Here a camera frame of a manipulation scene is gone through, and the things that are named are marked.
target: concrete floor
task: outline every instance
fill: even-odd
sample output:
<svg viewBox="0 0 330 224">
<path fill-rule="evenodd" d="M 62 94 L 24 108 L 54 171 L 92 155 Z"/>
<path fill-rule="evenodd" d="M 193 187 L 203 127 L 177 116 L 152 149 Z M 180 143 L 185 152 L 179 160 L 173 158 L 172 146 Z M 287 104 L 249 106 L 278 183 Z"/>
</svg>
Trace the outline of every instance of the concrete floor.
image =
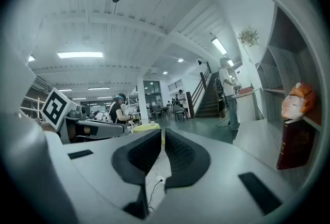
<svg viewBox="0 0 330 224">
<path fill-rule="evenodd" d="M 175 122 L 174 117 L 171 116 L 171 117 L 164 117 L 162 119 L 155 119 L 153 121 L 158 123 L 162 130 L 165 130 L 166 128 L 169 127 L 174 130 L 190 132 L 201 135 L 203 137 L 216 139 L 230 144 L 233 143 L 233 140 L 235 139 L 237 134 L 237 132 L 232 132 L 230 130 L 230 127 L 227 126 L 229 122 L 228 117 L 224 119 L 197 118 L 197 119 L 188 119 L 185 121 L 183 121 L 182 117 L 180 117 L 180 120 L 177 119 Z M 223 123 L 219 124 L 218 126 L 222 126 L 222 127 L 217 127 L 216 124 L 218 124 L 221 121 L 223 121 Z"/>
</svg>

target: black and white marker board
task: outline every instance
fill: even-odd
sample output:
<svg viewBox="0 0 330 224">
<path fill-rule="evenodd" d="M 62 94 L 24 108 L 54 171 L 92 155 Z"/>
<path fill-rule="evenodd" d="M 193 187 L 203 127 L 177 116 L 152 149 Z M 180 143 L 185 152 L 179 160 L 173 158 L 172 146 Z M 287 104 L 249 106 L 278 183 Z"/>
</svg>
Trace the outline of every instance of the black and white marker board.
<svg viewBox="0 0 330 224">
<path fill-rule="evenodd" d="M 53 128 L 58 130 L 64 116 L 72 109 L 76 110 L 77 104 L 68 99 L 56 88 L 53 88 L 42 106 L 41 114 Z"/>
</svg>

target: glass wall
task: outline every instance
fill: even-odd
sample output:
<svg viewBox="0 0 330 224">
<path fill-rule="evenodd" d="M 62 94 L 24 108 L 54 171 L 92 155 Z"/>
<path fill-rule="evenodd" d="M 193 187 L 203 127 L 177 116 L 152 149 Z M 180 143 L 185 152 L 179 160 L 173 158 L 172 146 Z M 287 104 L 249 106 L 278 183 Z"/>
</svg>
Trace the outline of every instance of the glass wall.
<svg viewBox="0 0 330 224">
<path fill-rule="evenodd" d="M 90 101 L 90 102 L 81 102 L 82 106 L 86 107 L 86 114 L 89 116 L 90 113 L 93 111 L 100 111 L 105 112 L 106 108 L 110 106 L 112 103 L 112 99 L 108 99 L 106 101 Z"/>
<path fill-rule="evenodd" d="M 146 106 L 150 109 L 163 107 L 158 81 L 143 81 Z"/>
</svg>

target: floor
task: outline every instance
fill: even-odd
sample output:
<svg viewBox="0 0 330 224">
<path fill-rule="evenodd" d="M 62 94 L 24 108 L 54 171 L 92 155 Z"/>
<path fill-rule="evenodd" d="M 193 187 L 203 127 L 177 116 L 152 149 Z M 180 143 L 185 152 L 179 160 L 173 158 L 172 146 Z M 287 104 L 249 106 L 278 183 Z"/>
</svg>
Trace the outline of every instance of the floor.
<svg viewBox="0 0 330 224">
<path fill-rule="evenodd" d="M 173 130 L 190 132 L 201 135 L 203 137 L 212 138 L 215 140 L 220 140 L 232 144 L 237 134 L 232 133 L 230 127 L 227 126 L 229 122 L 228 117 L 224 119 L 200 118 L 191 120 L 189 119 L 185 121 L 181 119 L 175 122 L 174 117 L 171 116 L 162 119 L 156 119 L 154 121 L 160 125 L 163 135 L 165 135 L 165 129 L 169 127 Z M 162 145 L 161 152 L 157 158 L 157 161 L 154 163 L 152 169 L 145 178 L 146 195 L 147 201 L 149 203 L 148 209 L 150 214 L 152 214 L 153 210 L 157 209 L 157 207 L 160 205 L 161 201 L 165 196 L 165 182 L 159 182 L 159 180 L 157 179 L 157 177 L 159 176 L 164 178 L 168 178 L 171 176 L 170 161 L 164 151 L 164 145 Z"/>
<path fill-rule="evenodd" d="M 226 116 L 224 119 L 219 118 L 198 118 L 198 119 L 188 119 L 188 120 L 176 120 L 174 117 L 165 117 L 162 119 L 153 120 L 158 123 L 162 130 L 166 128 L 171 128 L 174 130 L 181 130 L 185 132 L 194 133 L 201 135 L 203 137 L 216 139 L 226 143 L 233 143 L 237 133 L 233 133 L 230 127 L 227 126 L 229 118 Z"/>
</svg>

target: hanging plant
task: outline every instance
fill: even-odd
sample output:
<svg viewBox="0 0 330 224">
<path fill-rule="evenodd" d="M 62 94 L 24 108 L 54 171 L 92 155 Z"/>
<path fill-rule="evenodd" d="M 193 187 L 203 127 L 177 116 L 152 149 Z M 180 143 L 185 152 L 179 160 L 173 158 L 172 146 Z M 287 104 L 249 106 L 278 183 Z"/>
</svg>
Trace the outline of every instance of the hanging plant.
<svg viewBox="0 0 330 224">
<path fill-rule="evenodd" d="M 248 27 L 240 32 L 238 39 L 242 44 L 248 45 L 249 47 L 253 45 L 259 45 L 258 43 L 258 32 L 256 29 Z"/>
</svg>

